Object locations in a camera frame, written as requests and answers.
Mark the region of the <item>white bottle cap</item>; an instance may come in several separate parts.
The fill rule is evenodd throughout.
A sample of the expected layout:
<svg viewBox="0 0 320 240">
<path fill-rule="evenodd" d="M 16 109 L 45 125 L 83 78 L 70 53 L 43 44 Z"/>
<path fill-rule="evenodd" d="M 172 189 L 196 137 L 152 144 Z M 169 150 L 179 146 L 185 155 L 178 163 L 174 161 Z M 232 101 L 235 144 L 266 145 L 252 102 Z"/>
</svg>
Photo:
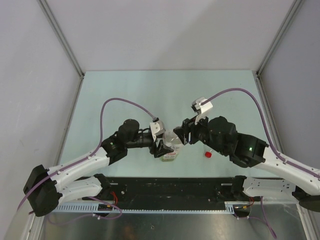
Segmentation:
<svg viewBox="0 0 320 240">
<path fill-rule="evenodd" d="M 179 141 L 180 138 L 178 137 L 178 135 L 175 132 L 171 133 L 171 140 L 172 141 Z"/>
</svg>

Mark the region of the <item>red bottle cap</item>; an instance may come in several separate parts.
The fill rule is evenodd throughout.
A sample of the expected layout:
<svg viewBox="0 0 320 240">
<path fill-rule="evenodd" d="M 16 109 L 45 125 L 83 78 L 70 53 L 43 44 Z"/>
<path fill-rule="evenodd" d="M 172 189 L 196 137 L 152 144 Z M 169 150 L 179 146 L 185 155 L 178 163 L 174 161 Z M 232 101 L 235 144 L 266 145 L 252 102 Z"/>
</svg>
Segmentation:
<svg viewBox="0 0 320 240">
<path fill-rule="evenodd" d="M 211 158 L 211 157 L 212 157 L 212 153 L 209 152 L 209 151 L 206 151 L 206 152 L 204 153 L 204 156 L 205 156 L 206 158 Z"/>
</svg>

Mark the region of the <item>clear bottle red label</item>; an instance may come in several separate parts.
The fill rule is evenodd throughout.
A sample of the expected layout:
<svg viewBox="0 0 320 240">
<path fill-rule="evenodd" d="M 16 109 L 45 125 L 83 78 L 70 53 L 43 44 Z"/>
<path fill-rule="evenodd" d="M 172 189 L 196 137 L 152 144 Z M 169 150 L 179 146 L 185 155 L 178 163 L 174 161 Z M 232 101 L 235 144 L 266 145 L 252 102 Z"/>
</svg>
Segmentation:
<svg viewBox="0 0 320 240">
<path fill-rule="evenodd" d="M 204 156 L 208 159 L 212 158 L 214 154 L 214 151 L 212 149 L 206 149 L 204 151 Z"/>
</svg>

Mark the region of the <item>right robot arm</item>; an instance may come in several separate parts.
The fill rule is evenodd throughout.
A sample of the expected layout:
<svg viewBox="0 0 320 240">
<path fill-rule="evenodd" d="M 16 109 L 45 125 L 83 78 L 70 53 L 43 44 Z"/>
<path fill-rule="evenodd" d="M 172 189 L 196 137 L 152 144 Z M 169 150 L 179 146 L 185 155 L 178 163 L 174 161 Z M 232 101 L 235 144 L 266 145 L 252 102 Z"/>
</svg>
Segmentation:
<svg viewBox="0 0 320 240">
<path fill-rule="evenodd" d="M 270 184 L 268 190 L 261 191 L 258 191 L 261 187 L 259 183 L 254 184 L 245 177 L 242 183 L 230 188 L 230 194 L 235 200 L 242 201 L 247 196 L 287 194 L 289 198 L 297 199 L 303 208 L 319 212 L 319 169 L 284 155 L 253 135 L 239 133 L 235 124 L 223 116 L 213 119 L 205 117 L 200 121 L 187 118 L 173 131 L 184 145 L 202 142 L 241 168 L 257 168 L 279 177 Z"/>
</svg>

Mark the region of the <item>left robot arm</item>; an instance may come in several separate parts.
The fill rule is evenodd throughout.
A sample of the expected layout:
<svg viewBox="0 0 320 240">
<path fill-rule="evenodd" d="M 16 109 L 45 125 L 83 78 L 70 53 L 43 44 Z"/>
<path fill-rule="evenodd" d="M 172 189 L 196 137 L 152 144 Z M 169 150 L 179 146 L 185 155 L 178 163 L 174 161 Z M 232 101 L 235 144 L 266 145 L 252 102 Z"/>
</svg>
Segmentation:
<svg viewBox="0 0 320 240">
<path fill-rule="evenodd" d="M 159 119 L 153 120 L 146 129 L 140 129 L 138 121 L 127 119 L 92 152 L 66 164 L 34 167 L 23 188 L 32 213 L 43 217 L 62 203 L 79 198 L 107 199 L 111 185 L 103 174 L 95 174 L 85 180 L 81 177 L 125 158 L 129 149 L 149 148 L 155 158 L 170 153 L 171 149 L 162 140 L 165 131 Z"/>
</svg>

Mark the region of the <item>fruit tea bottle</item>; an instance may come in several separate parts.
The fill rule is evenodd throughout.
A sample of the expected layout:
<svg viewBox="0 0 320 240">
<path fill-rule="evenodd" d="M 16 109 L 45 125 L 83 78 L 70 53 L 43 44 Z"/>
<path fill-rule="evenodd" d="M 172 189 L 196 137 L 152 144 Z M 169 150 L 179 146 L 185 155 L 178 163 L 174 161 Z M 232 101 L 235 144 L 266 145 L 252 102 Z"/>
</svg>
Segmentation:
<svg viewBox="0 0 320 240">
<path fill-rule="evenodd" d="M 172 141 L 171 139 L 172 132 L 173 130 L 168 130 L 164 133 L 164 136 L 163 136 L 163 143 L 174 150 L 172 153 L 165 154 L 160 158 L 163 162 L 174 161 L 179 155 L 180 150 L 184 146 L 180 139 L 178 141 Z"/>
</svg>

